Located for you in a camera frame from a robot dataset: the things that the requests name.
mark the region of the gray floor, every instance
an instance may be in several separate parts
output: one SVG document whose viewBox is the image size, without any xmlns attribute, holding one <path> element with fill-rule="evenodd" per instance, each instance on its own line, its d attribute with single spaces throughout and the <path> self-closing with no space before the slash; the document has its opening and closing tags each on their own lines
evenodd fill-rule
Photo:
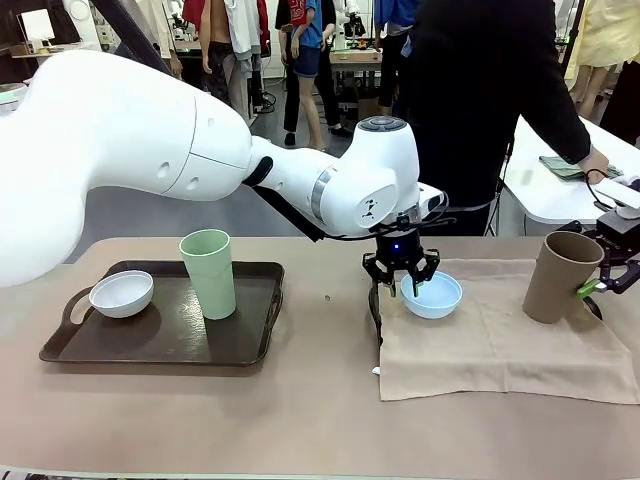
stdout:
<svg viewBox="0 0 640 480">
<path fill-rule="evenodd" d="M 284 83 L 268 81 L 266 90 L 276 97 L 273 113 L 260 115 L 251 130 L 254 135 L 284 145 Z M 316 96 L 321 117 L 323 107 Z M 328 153 L 339 157 L 349 141 L 330 135 L 323 128 Z M 309 141 L 304 112 L 300 109 L 297 145 Z M 80 242 L 68 261 L 77 260 L 93 243 L 111 237 L 184 236 L 203 228 L 219 228 L 232 236 L 297 236 L 300 232 L 263 202 L 251 189 L 241 187 L 217 202 L 187 202 L 123 188 L 105 187 L 89 192 L 86 220 Z M 524 214 L 505 192 L 500 209 L 500 236 L 524 234 Z M 528 235 L 544 235 L 556 226 L 526 221 Z"/>
</svg>

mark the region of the brown cup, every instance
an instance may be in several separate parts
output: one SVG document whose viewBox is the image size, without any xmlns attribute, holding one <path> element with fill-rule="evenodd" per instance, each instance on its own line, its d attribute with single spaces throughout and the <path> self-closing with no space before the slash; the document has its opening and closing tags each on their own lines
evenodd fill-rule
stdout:
<svg viewBox="0 0 640 480">
<path fill-rule="evenodd" d="M 546 236 L 522 309 L 542 323 L 556 323 L 577 302 L 577 290 L 604 258 L 602 247 L 579 233 Z"/>
</svg>

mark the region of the black sleeve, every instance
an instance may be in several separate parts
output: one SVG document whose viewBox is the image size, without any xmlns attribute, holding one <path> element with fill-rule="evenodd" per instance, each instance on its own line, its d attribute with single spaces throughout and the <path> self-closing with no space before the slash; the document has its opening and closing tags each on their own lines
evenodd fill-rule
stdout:
<svg viewBox="0 0 640 480">
<path fill-rule="evenodd" d="M 558 155 L 575 164 L 591 151 L 591 139 L 578 118 L 564 83 L 555 47 L 552 0 L 518 2 L 520 21 L 512 24 L 517 38 L 522 116 Z"/>
<path fill-rule="evenodd" d="M 336 23 L 336 7 L 333 4 L 333 0 L 320 0 L 322 2 L 322 29 L 324 30 L 327 25 Z"/>
<path fill-rule="evenodd" d="M 291 12 L 289 11 L 288 0 L 278 1 L 278 10 L 276 11 L 276 30 L 280 30 L 285 25 L 291 23 Z"/>
</svg>

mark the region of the green cup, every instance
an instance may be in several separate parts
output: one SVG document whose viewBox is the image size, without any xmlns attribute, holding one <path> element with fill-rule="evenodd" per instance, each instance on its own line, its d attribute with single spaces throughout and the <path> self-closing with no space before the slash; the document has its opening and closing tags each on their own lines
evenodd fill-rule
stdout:
<svg viewBox="0 0 640 480">
<path fill-rule="evenodd" d="M 180 242 L 180 253 L 200 302 L 202 315 L 227 318 L 236 309 L 231 239 L 222 230 L 200 230 Z"/>
</svg>

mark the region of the blue jacket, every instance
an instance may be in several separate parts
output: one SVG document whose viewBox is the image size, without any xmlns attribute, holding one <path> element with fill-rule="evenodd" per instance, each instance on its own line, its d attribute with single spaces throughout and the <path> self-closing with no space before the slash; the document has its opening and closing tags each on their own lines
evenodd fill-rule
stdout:
<svg viewBox="0 0 640 480">
<path fill-rule="evenodd" d="M 376 25 L 384 27 L 393 22 L 401 27 L 409 27 L 416 20 L 418 0 L 375 0 L 373 18 Z"/>
</svg>

